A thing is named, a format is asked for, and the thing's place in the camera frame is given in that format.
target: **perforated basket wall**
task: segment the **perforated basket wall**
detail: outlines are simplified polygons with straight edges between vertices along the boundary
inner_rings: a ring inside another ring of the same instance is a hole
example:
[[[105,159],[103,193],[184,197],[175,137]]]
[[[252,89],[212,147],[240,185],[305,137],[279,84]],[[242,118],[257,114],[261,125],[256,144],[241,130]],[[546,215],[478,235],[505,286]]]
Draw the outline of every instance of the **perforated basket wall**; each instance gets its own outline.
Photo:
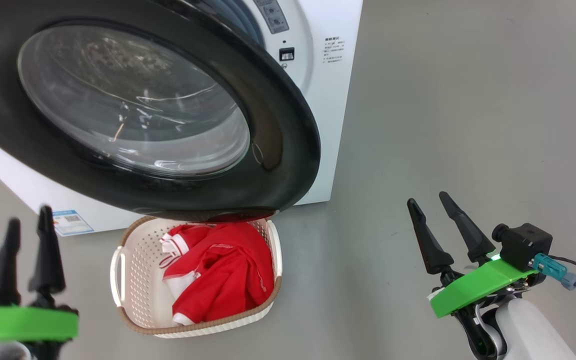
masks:
[[[160,338],[198,337],[258,321],[270,311],[282,283],[282,253],[275,225],[270,220],[250,221],[272,252],[274,290],[258,307],[223,319],[181,326],[172,321],[172,298],[162,281],[160,238],[183,221],[145,216],[124,233],[110,262],[110,289],[123,321],[132,330]]]

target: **clothes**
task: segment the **clothes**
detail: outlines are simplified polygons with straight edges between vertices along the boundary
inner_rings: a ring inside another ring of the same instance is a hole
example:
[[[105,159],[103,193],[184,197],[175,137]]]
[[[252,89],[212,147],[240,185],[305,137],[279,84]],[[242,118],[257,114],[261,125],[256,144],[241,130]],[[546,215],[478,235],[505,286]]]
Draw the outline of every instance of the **clothes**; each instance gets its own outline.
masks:
[[[171,254],[160,266],[176,298],[172,312],[179,324],[246,312],[273,292],[270,249],[249,223],[182,225],[162,238],[162,248]]]

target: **floor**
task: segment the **floor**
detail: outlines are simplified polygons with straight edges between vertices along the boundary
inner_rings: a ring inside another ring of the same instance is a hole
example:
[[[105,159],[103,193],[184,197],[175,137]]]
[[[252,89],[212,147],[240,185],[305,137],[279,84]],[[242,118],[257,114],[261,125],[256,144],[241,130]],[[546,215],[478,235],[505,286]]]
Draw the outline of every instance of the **floor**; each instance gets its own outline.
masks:
[[[80,337],[62,359],[471,359],[457,321],[428,305],[439,278],[405,205],[418,200],[461,269],[439,191],[486,233],[530,222],[576,259],[576,1],[365,0],[333,198],[274,218],[284,281],[268,316],[205,337],[139,335],[108,288],[121,232],[68,237],[59,300],[80,310]],[[24,226],[25,289],[35,215],[0,183],[0,241],[10,216]],[[526,298],[576,353],[576,291],[549,280]]]

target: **washing machine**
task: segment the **washing machine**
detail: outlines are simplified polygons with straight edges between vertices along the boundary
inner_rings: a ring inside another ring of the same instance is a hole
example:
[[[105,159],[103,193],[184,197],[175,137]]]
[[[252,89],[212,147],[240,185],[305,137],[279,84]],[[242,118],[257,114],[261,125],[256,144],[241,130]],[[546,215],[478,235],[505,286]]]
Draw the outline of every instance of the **washing machine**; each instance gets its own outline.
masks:
[[[0,0],[0,180],[61,235],[330,199],[362,0]]]

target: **door glass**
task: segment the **door glass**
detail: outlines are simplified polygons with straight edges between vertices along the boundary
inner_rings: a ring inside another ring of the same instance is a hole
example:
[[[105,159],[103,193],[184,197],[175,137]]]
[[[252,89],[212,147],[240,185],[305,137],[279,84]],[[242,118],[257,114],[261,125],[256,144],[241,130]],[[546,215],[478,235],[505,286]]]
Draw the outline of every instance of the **door glass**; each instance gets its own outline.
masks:
[[[141,36],[52,27],[23,44],[18,71],[46,118],[119,167],[155,176],[218,173],[250,144],[242,111],[224,88]]]

